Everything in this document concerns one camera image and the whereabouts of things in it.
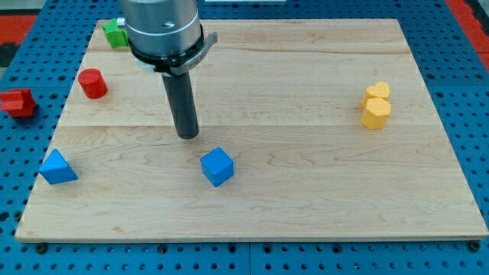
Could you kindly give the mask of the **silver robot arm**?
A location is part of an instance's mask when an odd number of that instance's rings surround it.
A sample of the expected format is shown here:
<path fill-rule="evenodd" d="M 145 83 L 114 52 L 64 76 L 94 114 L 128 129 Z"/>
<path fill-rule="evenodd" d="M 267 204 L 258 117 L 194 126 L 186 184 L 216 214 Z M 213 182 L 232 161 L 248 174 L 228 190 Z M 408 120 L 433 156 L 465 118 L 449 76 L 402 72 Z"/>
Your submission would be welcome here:
<path fill-rule="evenodd" d="M 218 42 L 204 34 L 196 0 L 121 0 L 131 52 L 168 76 L 196 67 Z"/>

